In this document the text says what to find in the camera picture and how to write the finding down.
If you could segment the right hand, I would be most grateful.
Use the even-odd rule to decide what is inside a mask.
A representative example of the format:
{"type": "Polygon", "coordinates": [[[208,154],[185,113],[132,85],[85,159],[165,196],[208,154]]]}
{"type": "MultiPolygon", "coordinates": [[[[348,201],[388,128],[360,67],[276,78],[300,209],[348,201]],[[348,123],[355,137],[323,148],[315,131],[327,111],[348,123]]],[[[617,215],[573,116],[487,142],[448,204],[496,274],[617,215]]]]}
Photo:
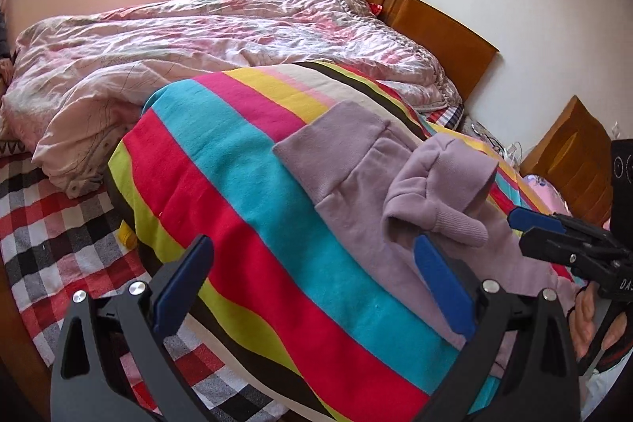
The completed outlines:
{"type": "MultiPolygon", "coordinates": [[[[586,356],[589,346],[595,333],[595,303],[598,298],[598,284],[591,282],[583,291],[580,291],[575,298],[575,305],[569,315],[569,330],[576,358],[581,359],[586,356]]],[[[610,325],[602,342],[602,349],[608,351],[619,339],[624,336],[627,328],[627,315],[621,313],[610,325]]]]}

